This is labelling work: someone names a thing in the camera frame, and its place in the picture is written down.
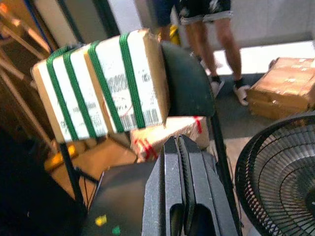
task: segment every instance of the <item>green packing strap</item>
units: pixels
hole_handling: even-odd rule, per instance
[[[106,102],[107,102],[108,109],[110,111],[110,114],[111,114],[111,116],[113,118],[113,121],[114,121],[114,124],[115,124],[116,130],[117,130],[118,133],[123,133],[125,131],[124,127],[123,127],[123,124],[122,124],[122,122],[121,122],[121,120],[119,118],[119,115],[118,115],[118,112],[116,110],[113,97],[112,97],[112,95],[110,93],[110,90],[109,90],[106,78],[105,78],[105,76],[103,74],[102,67],[101,67],[101,65],[99,63],[99,60],[98,60],[98,57],[97,57],[97,54],[96,54],[96,47],[97,47],[98,44],[99,44],[99,41],[96,41],[96,42],[92,43],[90,48],[88,49],[88,54],[89,54],[91,62],[93,64],[93,67],[94,67],[97,79],[99,81],[99,84],[100,84],[100,86],[102,88],[104,97],[105,97]]]
[[[55,58],[61,56],[62,54],[64,54],[65,52],[67,52],[67,51],[69,51],[71,49],[72,48],[70,46],[66,46],[66,47],[63,47],[63,48],[60,48],[60,49],[56,50],[55,52],[53,52],[49,56],[49,58],[47,59],[46,65],[47,65],[48,73],[49,73],[51,82],[53,84],[53,87],[54,87],[54,90],[55,90],[58,102],[60,104],[61,111],[62,111],[63,116],[64,116],[64,120],[65,120],[65,122],[67,124],[67,127],[69,129],[69,132],[70,132],[70,135],[71,135],[71,139],[75,141],[75,140],[78,140],[78,135],[77,135],[77,133],[76,133],[76,131],[74,129],[74,126],[73,126],[73,123],[72,123],[72,120],[71,120],[68,108],[66,106],[66,103],[65,103],[65,100],[64,100],[64,97],[63,97],[63,93],[61,92],[60,85],[59,85],[59,82],[58,82],[58,79],[57,79],[57,76],[56,76],[56,73],[55,73],[55,69],[54,69],[54,66],[53,66],[53,61],[54,61]]]
[[[75,97],[78,101],[78,105],[79,105],[79,108],[81,110],[84,123],[88,129],[89,135],[91,138],[96,138],[96,132],[94,130],[94,127],[93,127],[93,124],[91,121],[91,117],[90,117],[89,112],[88,112],[88,108],[87,108],[86,103],[84,101],[84,97],[83,97],[82,92],[80,90],[79,83],[78,83],[77,77],[75,76],[74,69],[73,69],[73,66],[71,63],[71,54],[75,50],[76,49],[73,49],[69,52],[64,53],[63,61],[64,61],[64,65],[65,65],[65,68],[67,70],[67,74],[69,76],[70,82],[71,82],[71,86],[72,86],[74,94],[75,94]]]
[[[131,96],[132,105],[133,105],[133,111],[134,111],[135,118],[137,121],[137,126],[140,129],[140,128],[145,127],[145,122],[144,122],[143,113],[141,110],[141,102],[139,98],[136,78],[134,76],[132,59],[131,59],[128,41],[127,41],[128,36],[129,36],[129,33],[122,34],[119,38],[119,45],[120,45],[120,49],[123,56],[126,77],[128,80],[128,86],[129,86],[130,96]]]

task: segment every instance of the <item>white shoe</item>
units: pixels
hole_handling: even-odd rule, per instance
[[[217,97],[217,95],[219,94],[221,88],[223,87],[224,85],[224,81],[221,81],[221,83],[218,83],[218,82],[215,82],[215,81],[212,81],[211,82],[211,88],[212,88],[212,92],[213,92],[213,95],[215,97]]]
[[[243,106],[248,106],[248,101],[246,101],[247,98],[246,90],[249,90],[250,88],[251,86],[249,85],[244,85],[239,88],[236,88],[236,86],[234,85],[233,91]]]

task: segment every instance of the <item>white label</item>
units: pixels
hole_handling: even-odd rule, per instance
[[[84,123],[81,110],[78,105],[78,101],[75,97],[73,88],[68,77],[67,70],[65,68],[63,57],[60,56],[53,61],[56,77],[60,85],[63,98],[65,100],[67,109],[70,114],[74,129],[79,139],[89,138],[87,127]]]
[[[137,128],[119,46],[119,37],[101,42],[96,47],[96,54],[124,130],[129,131]]]
[[[61,107],[59,105],[53,84],[48,73],[46,62],[40,63],[38,65],[38,70],[45,85],[49,101],[53,107],[53,111],[60,126],[61,133],[63,134],[63,138],[66,142],[72,141],[67,124],[63,117],[63,112],[61,111]]]
[[[70,59],[85,105],[88,109],[93,128],[96,135],[99,137],[107,134],[107,127],[84,59],[84,52],[89,47],[90,46],[88,45],[73,52]]]
[[[137,31],[134,31],[130,33],[127,41],[145,125],[161,124],[162,117],[154,91],[143,37]]]

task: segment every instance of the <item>fan grille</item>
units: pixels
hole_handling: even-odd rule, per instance
[[[315,236],[315,113],[266,128],[243,149],[237,194],[262,235]]]

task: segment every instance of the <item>package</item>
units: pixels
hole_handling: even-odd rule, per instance
[[[60,143],[162,124],[169,111],[161,48],[147,29],[60,49],[32,75]]]
[[[138,162],[156,159],[163,144],[180,134],[191,138],[201,149],[210,144],[205,117],[169,117],[165,126],[131,131],[131,149],[137,154]]]
[[[248,91],[248,101],[254,114],[271,119],[312,110],[315,105],[314,60],[277,59]]]

